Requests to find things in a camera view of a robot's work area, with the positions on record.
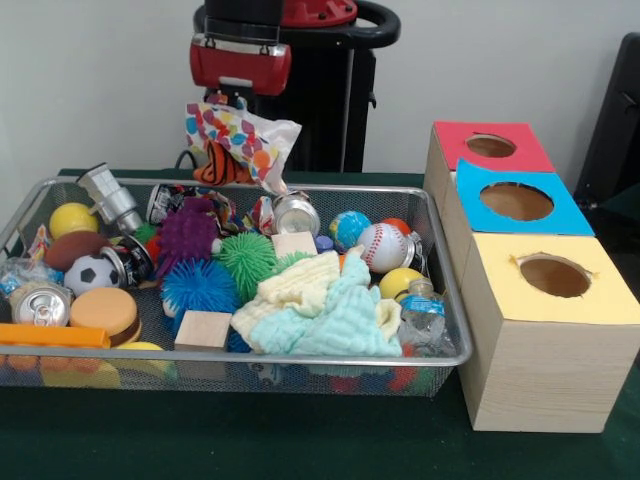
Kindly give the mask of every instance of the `baseball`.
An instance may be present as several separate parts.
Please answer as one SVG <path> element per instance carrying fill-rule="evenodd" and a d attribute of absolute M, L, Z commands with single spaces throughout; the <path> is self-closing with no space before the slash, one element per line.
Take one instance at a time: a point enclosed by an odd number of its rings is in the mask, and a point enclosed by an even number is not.
<path fill-rule="evenodd" d="M 362 259 L 369 270 L 376 273 L 387 273 L 402 266 L 407 257 L 407 237 L 386 223 L 367 227 L 358 238 L 358 245 L 364 246 Z"/>

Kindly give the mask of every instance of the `circular hole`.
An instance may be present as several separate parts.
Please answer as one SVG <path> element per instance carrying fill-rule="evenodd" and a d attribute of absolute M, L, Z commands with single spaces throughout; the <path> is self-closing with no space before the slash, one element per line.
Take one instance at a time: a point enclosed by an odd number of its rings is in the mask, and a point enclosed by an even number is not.
<path fill-rule="evenodd" d="M 480 200 L 498 215 L 530 222 L 553 211 L 553 200 L 544 192 L 520 183 L 496 183 L 480 192 Z"/>
<path fill-rule="evenodd" d="M 578 264 L 553 255 L 537 255 L 520 264 L 524 278 L 538 290 L 556 297 L 579 297 L 591 282 Z"/>
<path fill-rule="evenodd" d="M 512 142 L 497 135 L 476 134 L 467 138 L 466 143 L 473 153 L 489 158 L 509 157 L 516 151 Z"/>

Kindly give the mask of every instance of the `white wall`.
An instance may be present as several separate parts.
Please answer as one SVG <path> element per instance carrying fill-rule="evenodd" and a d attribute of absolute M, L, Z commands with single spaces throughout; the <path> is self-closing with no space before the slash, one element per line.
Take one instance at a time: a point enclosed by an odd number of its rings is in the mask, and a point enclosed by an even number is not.
<path fill-rule="evenodd" d="M 201 0 L 0 0 L 0 224 L 61 167 L 169 166 Z M 572 185 L 638 0 L 384 0 L 366 171 L 424 171 L 435 119 L 531 122 Z"/>

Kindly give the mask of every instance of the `brown ball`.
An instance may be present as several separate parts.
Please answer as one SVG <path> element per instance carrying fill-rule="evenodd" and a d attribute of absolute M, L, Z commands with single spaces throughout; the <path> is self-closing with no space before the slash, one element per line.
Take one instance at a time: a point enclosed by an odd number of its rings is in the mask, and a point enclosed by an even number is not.
<path fill-rule="evenodd" d="M 44 256 L 44 261 L 51 268 L 66 272 L 78 258 L 98 255 L 102 247 L 109 245 L 109 240 L 99 233 L 71 232 L 53 242 Z"/>

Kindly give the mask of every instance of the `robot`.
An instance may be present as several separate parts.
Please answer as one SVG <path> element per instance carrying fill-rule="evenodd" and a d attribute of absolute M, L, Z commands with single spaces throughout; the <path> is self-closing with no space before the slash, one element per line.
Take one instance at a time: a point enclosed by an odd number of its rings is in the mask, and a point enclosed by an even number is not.
<path fill-rule="evenodd" d="M 240 96 L 257 115 L 303 125 L 291 169 L 362 170 L 376 105 L 372 49 L 400 35 L 391 10 L 354 0 L 205 0 L 194 30 L 191 73 L 205 99 Z"/>

